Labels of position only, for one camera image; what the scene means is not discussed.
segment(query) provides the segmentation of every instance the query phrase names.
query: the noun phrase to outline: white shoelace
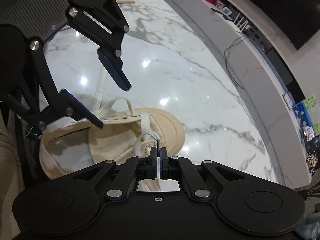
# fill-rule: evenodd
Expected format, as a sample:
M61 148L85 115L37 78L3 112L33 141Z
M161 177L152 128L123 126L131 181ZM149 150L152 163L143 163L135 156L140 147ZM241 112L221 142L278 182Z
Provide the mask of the white shoelace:
M106 119L106 117L108 115L108 112L110 111L110 109L112 108L112 106L114 105L114 103L118 99L120 99L120 97L113 98L105 106L102 106L99 109L96 109L95 111L93 111L93 113L99 119ZM127 105L128 105L128 108L129 108L129 111L130 111L131 115L132 116L136 116L130 101L128 99L126 99L126 98L123 98L123 99L125 99L127 101ZM135 156L142 155L142 152L141 152L141 139L143 139L143 141L150 140L151 138L153 138L156 141L160 140L160 136L156 132L151 131L149 113L139 113L139 116L141 118L141 121L140 121L141 134L137 138L137 140L136 140L136 142L134 144L134 155ZM145 147L145 152L146 153L150 153L150 150L151 150L151 146L146 146ZM147 187L149 188L150 191L160 191L160 187L159 187L159 184L157 183L157 180L158 179L156 179L156 180L146 180L145 181L145 184L147 185Z
M104 68L103 65L101 65L99 81L97 84L96 94L94 96L92 111L96 111L101 107L102 97L103 97L104 89L106 87L107 76L108 76L107 70Z

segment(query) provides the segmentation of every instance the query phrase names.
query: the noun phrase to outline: marble floor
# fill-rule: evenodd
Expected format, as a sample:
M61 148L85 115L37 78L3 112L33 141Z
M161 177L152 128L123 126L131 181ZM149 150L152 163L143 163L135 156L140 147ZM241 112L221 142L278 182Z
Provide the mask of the marble floor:
M123 71L132 84L122 91L107 76L102 105L114 97L133 107L154 107L175 115L186 140L178 156L194 164L213 160L277 182L253 118L223 67L189 25L164 0L121 4L130 26L122 43ZM56 34L46 59L57 89L67 89L92 109L101 71L98 46L73 29ZM46 105L40 95L41 106ZM113 111L126 110L124 102ZM62 118L48 128L73 123Z

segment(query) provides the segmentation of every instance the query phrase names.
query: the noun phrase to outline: shoelace aglet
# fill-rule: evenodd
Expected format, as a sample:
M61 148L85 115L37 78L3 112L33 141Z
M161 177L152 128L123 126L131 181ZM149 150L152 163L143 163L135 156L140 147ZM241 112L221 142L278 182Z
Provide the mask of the shoelace aglet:
M160 140L157 140L157 157L160 157Z

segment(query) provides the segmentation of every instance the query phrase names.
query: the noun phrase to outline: television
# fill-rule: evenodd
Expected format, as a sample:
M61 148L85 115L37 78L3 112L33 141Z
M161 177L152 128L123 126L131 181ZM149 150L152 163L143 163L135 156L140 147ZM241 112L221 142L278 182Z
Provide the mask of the television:
M320 0L250 0L300 49L320 29Z

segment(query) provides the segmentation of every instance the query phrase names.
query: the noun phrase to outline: beige sneaker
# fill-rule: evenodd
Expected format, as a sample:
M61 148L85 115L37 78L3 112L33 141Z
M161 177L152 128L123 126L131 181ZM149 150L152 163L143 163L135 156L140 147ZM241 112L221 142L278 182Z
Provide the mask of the beige sneaker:
M148 156L150 149L157 145L166 147L168 156L176 155L182 148L185 133L182 124L172 114L155 108L133 109L127 101L129 110L107 115L113 104L119 98L109 101L104 107L93 113L104 122L103 129L93 126L89 121L58 128L52 131L44 131L40 143L40 163L44 173L55 179L70 172L63 171L52 156L50 141L57 138L87 130L88 145L94 163L104 160L115 160L117 164L123 164L129 157Z

